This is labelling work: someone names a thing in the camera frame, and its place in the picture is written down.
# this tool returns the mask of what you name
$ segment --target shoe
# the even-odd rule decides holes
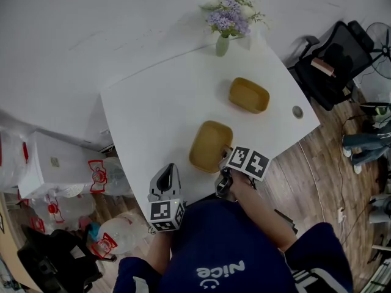
[[[359,175],[362,171],[361,165],[353,165],[354,172]]]
[[[343,150],[343,155],[345,155],[346,157],[351,157],[352,150],[347,150],[345,148],[342,148],[342,150]]]

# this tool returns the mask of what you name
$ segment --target jeans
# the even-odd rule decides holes
[[[361,148],[362,152],[352,155],[353,165],[361,165],[375,161],[381,157],[389,148],[391,135],[385,134],[353,134],[343,136],[342,145],[345,149]]]

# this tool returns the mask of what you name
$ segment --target black office chair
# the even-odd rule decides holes
[[[348,25],[337,22],[328,41],[308,56],[305,55],[319,40],[314,36],[308,36],[306,40],[308,44],[299,62],[289,70],[297,74],[296,80],[308,98],[312,97],[326,110],[332,110],[334,105],[350,99],[351,93],[343,93],[347,83],[371,66],[373,40],[357,21]],[[335,77],[311,66],[315,57],[334,67]]]
[[[43,293],[88,292],[92,283],[102,277],[96,261],[117,259],[102,259],[89,251],[88,229],[83,240],[64,230],[55,230],[50,236],[26,225],[22,230],[27,241],[18,250],[18,257]]]

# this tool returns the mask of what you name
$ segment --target yellow plastic tray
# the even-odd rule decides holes
[[[207,173],[217,173],[224,147],[231,146],[232,130],[226,125],[208,120],[202,124],[190,150],[190,163]]]
[[[236,78],[231,85],[229,100],[251,113],[259,114],[268,108],[270,95],[256,83]]]

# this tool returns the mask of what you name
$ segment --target glass vase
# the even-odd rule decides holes
[[[228,37],[219,36],[216,43],[216,55],[217,56],[225,56],[225,53],[228,51],[228,47],[230,45],[230,39]]]

